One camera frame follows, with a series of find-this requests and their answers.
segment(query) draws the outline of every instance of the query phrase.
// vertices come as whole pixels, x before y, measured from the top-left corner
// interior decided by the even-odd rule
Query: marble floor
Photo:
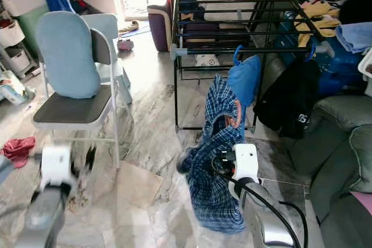
[[[198,143],[199,131],[174,129],[173,66],[168,53],[158,53],[150,33],[131,38],[135,47],[121,55],[132,82],[130,105],[134,122],[125,110],[119,111],[121,131],[121,170],[113,168],[110,144],[97,143],[97,157],[87,188],[88,204],[66,210],[66,222],[58,236],[59,248],[204,248],[253,247],[246,232],[223,235],[202,228],[195,219],[185,178],[176,171],[182,151]],[[210,81],[181,81],[179,91],[180,125],[203,124],[205,93]],[[0,102],[0,143],[9,138],[34,135],[36,150],[48,141],[48,134],[36,130],[31,118],[43,101],[41,77],[27,82],[37,90],[34,100],[21,106]],[[99,133],[109,135],[108,116]],[[294,202],[306,212],[309,247],[321,248],[323,241],[311,201],[306,198],[309,178],[295,173],[277,135],[261,126],[247,141],[259,152],[259,177],[278,200]],[[84,154],[87,144],[74,145]],[[0,185],[0,213],[24,206],[38,185],[39,166],[31,157]],[[282,208],[300,239],[302,224],[292,209]],[[23,226],[24,210],[15,210],[0,220],[0,235],[14,242]]]

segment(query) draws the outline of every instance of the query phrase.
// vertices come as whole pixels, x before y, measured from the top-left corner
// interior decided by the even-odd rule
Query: blue plaid shirt
[[[242,143],[242,127],[225,126],[220,116],[237,118],[237,97],[220,75],[216,75],[205,100],[205,126],[201,142],[188,148],[183,168],[188,170],[191,203],[199,222],[209,229],[224,233],[238,233],[245,228],[239,203],[234,199],[227,180],[213,173],[211,162],[223,150],[231,150]],[[212,135],[217,122],[219,132]]]

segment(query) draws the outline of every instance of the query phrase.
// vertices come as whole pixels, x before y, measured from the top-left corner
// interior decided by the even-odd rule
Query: purple chair
[[[159,52],[168,52],[171,45],[172,0],[163,6],[148,5],[149,24],[153,42]],[[188,30],[218,30],[218,24],[189,24]]]

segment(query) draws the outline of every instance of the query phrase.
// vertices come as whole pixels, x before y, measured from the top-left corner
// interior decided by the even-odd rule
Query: black metal rack
[[[196,55],[196,54],[233,54],[238,45],[243,44],[244,48],[239,51],[239,54],[262,54],[262,68],[260,84],[257,96],[261,94],[261,87],[263,81],[264,68],[266,65],[268,53],[306,53],[310,52],[311,48],[275,48],[270,45],[271,35],[280,34],[312,34],[316,36],[319,41],[323,41],[321,34],[315,28],[312,21],[307,17],[302,8],[298,5],[295,0],[221,0],[221,1],[195,1],[195,0],[172,0],[173,1],[173,23],[172,23],[172,46],[171,46],[171,57],[174,60],[174,116],[176,131],[178,130],[200,130],[201,127],[179,127],[178,126],[178,72],[181,73],[181,80],[204,80],[210,78],[183,78],[182,73],[186,71],[226,71],[233,65],[221,65],[221,66],[183,66],[182,55]],[[206,10],[204,13],[242,13],[252,12],[250,19],[241,20],[225,20],[225,21],[204,21],[204,20],[181,20],[182,13],[198,13],[198,10],[192,9],[180,9],[181,5],[191,3],[235,3],[235,2],[252,2],[255,3],[254,9],[231,9],[231,10]],[[289,8],[275,8],[276,2],[288,2],[291,7]],[[302,19],[286,19],[279,20],[273,18],[274,12],[286,12],[295,11],[302,16]],[[262,19],[264,13],[268,13],[268,18]],[[309,31],[272,31],[271,24],[278,22],[304,22],[307,24]],[[242,29],[221,29],[221,30],[197,30],[188,31],[186,26],[188,24],[244,24],[245,28]],[[264,31],[256,31],[259,24],[266,23],[267,27]],[[254,40],[253,35],[264,35],[264,46],[259,48],[257,45],[252,45]],[[187,42],[187,39],[216,39],[215,42]],[[253,125],[246,127],[246,130],[254,132],[256,125],[257,115],[253,117]]]

